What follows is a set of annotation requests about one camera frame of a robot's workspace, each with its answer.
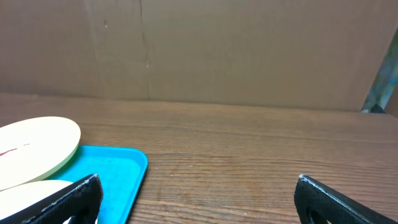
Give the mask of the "white plate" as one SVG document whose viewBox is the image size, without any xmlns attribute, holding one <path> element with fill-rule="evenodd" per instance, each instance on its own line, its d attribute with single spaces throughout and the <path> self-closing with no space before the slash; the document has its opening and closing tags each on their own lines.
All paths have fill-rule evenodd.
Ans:
<svg viewBox="0 0 398 224">
<path fill-rule="evenodd" d="M 41 180 L 1 191 L 1 220 L 71 185 L 66 180 Z"/>
</svg>

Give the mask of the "yellow-green rimmed plate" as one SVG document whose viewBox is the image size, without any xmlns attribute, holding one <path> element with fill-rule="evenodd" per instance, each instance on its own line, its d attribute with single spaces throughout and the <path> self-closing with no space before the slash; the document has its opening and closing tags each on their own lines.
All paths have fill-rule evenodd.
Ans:
<svg viewBox="0 0 398 224">
<path fill-rule="evenodd" d="M 79 125 L 58 116 L 1 127 L 1 190 L 54 174 L 73 157 L 80 138 Z"/>
</svg>

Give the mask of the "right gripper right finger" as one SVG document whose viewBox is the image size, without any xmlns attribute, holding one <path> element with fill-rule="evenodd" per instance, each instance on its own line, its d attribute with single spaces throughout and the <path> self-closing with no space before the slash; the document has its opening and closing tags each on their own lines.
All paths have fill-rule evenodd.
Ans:
<svg viewBox="0 0 398 224">
<path fill-rule="evenodd" d="M 397 224 L 304 174 L 298 177 L 294 204 L 302 224 Z"/>
</svg>

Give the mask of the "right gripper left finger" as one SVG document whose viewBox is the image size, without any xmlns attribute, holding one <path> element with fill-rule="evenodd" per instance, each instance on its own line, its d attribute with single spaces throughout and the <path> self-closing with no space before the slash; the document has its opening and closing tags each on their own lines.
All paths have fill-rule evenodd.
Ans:
<svg viewBox="0 0 398 224">
<path fill-rule="evenodd" d="M 1 224 L 96 224 L 102 199 L 100 178 L 90 174 L 1 220 Z"/>
</svg>

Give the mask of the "teal plastic tray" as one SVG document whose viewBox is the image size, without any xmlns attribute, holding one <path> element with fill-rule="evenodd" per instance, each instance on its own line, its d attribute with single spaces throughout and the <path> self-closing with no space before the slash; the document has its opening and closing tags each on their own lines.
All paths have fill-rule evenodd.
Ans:
<svg viewBox="0 0 398 224">
<path fill-rule="evenodd" d="M 79 146 L 73 157 L 48 180 L 76 182 L 88 174 L 98 174 L 103 189 L 98 223 L 125 224 L 147 166 L 147 156 L 137 149 Z"/>
</svg>

